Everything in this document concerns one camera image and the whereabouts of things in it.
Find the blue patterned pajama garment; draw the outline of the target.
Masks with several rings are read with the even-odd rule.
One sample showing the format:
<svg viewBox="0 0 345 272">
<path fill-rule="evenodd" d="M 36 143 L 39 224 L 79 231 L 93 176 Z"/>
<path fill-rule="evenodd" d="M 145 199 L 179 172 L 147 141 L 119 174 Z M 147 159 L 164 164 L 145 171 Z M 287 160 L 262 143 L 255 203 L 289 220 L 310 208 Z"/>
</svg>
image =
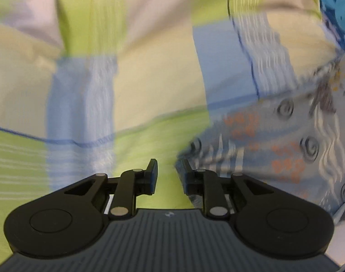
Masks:
<svg viewBox="0 0 345 272">
<path fill-rule="evenodd" d="M 345 54 L 297 89 L 226 113 L 179 153 L 221 177 L 244 172 L 345 222 Z"/>
</svg>

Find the plaid checkered bed sheet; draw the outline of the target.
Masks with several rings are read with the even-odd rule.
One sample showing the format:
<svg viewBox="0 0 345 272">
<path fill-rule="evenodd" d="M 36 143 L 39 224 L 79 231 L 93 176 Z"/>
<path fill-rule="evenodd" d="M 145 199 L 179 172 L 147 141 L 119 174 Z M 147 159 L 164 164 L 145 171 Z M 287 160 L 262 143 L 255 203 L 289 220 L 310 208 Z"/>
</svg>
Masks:
<svg viewBox="0 0 345 272">
<path fill-rule="evenodd" d="M 0 263 L 10 211 L 96 172 L 156 158 L 139 205 L 188 208 L 174 164 L 189 141 L 225 119 L 258 151 L 238 109 L 337 53 L 319 0 L 0 0 Z"/>
</svg>

